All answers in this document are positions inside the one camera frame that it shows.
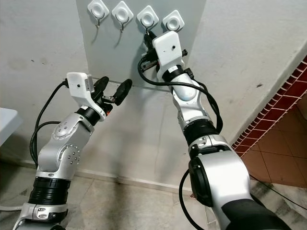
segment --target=white wall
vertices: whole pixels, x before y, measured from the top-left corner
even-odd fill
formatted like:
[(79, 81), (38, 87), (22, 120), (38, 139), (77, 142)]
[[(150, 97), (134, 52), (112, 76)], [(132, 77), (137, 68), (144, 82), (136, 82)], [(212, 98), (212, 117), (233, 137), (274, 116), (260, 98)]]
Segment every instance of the white wall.
[[(306, 11), (304, 0), (207, 1), (189, 66), (216, 98), (230, 142), (306, 55)], [(2, 158), (30, 159), (36, 116), (69, 71), (87, 71), (75, 1), (1, 1), (0, 106), (24, 119), (1, 147)], [(63, 89), (44, 120), (76, 108)], [(133, 87), (97, 124), (79, 170), (177, 185), (189, 158), (176, 117), (168, 93)], [(41, 144), (51, 130), (41, 132)]]

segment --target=metal hook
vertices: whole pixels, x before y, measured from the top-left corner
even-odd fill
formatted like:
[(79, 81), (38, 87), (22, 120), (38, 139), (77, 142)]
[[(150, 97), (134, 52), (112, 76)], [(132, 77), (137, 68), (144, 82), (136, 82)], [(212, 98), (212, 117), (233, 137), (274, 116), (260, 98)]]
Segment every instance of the metal hook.
[(146, 25), (143, 24), (142, 18), (141, 18), (141, 24), (142, 24), (142, 26), (145, 27), (145, 33), (148, 34), (148, 32), (150, 31), (150, 29), (154, 26), (154, 21), (153, 21), (153, 23), (152, 23), (151, 25), (146, 26)]
[(167, 24), (168, 24), (168, 22), (166, 23), (166, 28), (167, 28), (169, 31), (175, 31), (175, 32), (176, 32), (176, 31), (178, 31), (178, 30), (180, 29), (180, 25), (179, 25), (178, 29), (176, 29), (176, 30), (171, 30), (171, 29), (168, 27)]
[(115, 17), (116, 17), (116, 20), (117, 21), (119, 21), (119, 23), (121, 24), (121, 28), (120, 28), (120, 33), (123, 33), (123, 31), (124, 31), (124, 25), (127, 23), (127, 22), (129, 22), (129, 17), (128, 17), (128, 19), (125, 21), (125, 22), (121, 22), (119, 19), (118, 19), (118, 17), (117, 17), (117, 15), (115, 14)]
[(104, 12), (104, 15), (102, 15), (102, 17), (100, 18), (97, 18), (94, 13), (93, 13), (93, 10), (91, 9), (91, 12), (92, 12), (92, 15), (97, 19), (97, 24), (95, 24), (96, 28), (98, 29), (100, 27), (100, 20), (104, 18), (105, 16), (105, 12)]

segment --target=black cable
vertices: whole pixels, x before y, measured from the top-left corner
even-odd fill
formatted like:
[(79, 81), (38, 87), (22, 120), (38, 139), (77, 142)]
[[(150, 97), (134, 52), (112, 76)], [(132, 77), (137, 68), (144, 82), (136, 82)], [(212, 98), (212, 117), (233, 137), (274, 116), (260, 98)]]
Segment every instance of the black cable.
[[(61, 82), (56, 88), (55, 90), (52, 92), (52, 94), (50, 95), (50, 97), (48, 98), (47, 102), (45, 103), (44, 107), (42, 108), (42, 110), (40, 111), (37, 119), (36, 119), (36, 123), (35, 123), (35, 128), (34, 130), (36, 130), (38, 128), (40, 119), (44, 113), (44, 111), (46, 110), (47, 106), (49, 105), (49, 103), (51, 102), (52, 98), (54, 97), (54, 95), (57, 93), (57, 91), (64, 85), (67, 85), (66, 80), (64, 80), (63, 82)], [(37, 134), (35, 134), (34, 138), (33, 138), (33, 148), (30, 148), (30, 155), (32, 158), (35, 158), (36, 162), (35, 164), (37, 164)]]
[(30, 140), (30, 154), (31, 154), (31, 157), (35, 163), (35, 166), (37, 167), (38, 166), (38, 162), (37, 162), (37, 158), (35, 157), (35, 155), (33, 155), (33, 147), (34, 147), (34, 139), (35, 139), (35, 136), (37, 136), (37, 132), (44, 126), (46, 125), (50, 125), (50, 124), (59, 124), (60, 121), (47, 121), (47, 122), (44, 122), (42, 124), (40, 124), (37, 129), (34, 130), (32, 136), (31, 136), (31, 140)]
[(139, 63), (138, 63), (138, 72), (140, 77), (146, 81), (147, 83), (151, 84), (151, 85), (157, 85), (157, 86), (186, 86), (186, 87), (191, 87), (194, 88), (200, 92), (202, 92), (203, 94), (205, 94), (207, 96), (208, 102), (212, 108), (212, 110), (214, 111), (215, 115), (216, 115), (216, 131), (218, 133), (220, 133), (222, 131), (223, 128), (223, 120), (220, 116), (220, 110), (219, 107), (215, 101), (215, 99), (212, 97), (212, 95), (206, 90), (203, 89), (201, 87), (198, 87), (196, 85), (193, 84), (188, 84), (188, 83), (184, 83), (184, 82), (156, 82), (156, 81), (152, 81), (149, 80), (148, 78), (145, 77), (145, 75), (143, 74), (143, 70), (142, 70), (142, 63), (145, 62), (146, 59), (143, 57)]
[(187, 217), (188, 221), (191, 223), (191, 225), (193, 225), (194, 228), (196, 228), (197, 230), (204, 230), (201, 226), (199, 226), (193, 219), (192, 217), (189, 215), (188, 211), (187, 211), (187, 208), (186, 206), (184, 205), (184, 202), (183, 202), (183, 195), (182, 195), (182, 188), (183, 188), (183, 183), (186, 179), (186, 177), (188, 176), (189, 174), (189, 170), (187, 170), (184, 174), (183, 174), (183, 177), (180, 181), (180, 184), (179, 184), (179, 201), (180, 201), (180, 205), (181, 205), (181, 208), (183, 210), (183, 213), (184, 215)]
[(301, 207), (302, 209), (304, 210), (307, 210), (307, 208), (299, 205), (298, 203), (294, 202), (293, 200), (287, 198), (286, 196), (284, 196), (283, 194), (280, 194), (279, 192), (277, 192), (276, 190), (272, 189), (271, 187), (267, 186), (264, 182), (260, 181), (259, 179), (257, 179), (256, 177), (252, 176), (252, 175), (249, 175), (250, 177), (254, 178), (256, 181), (260, 182), (261, 184), (263, 184), (264, 186), (266, 186), (267, 188), (271, 189), (272, 191), (276, 192), (278, 195), (282, 196), (283, 198), (285, 198), (286, 200), (290, 201), (291, 203)]

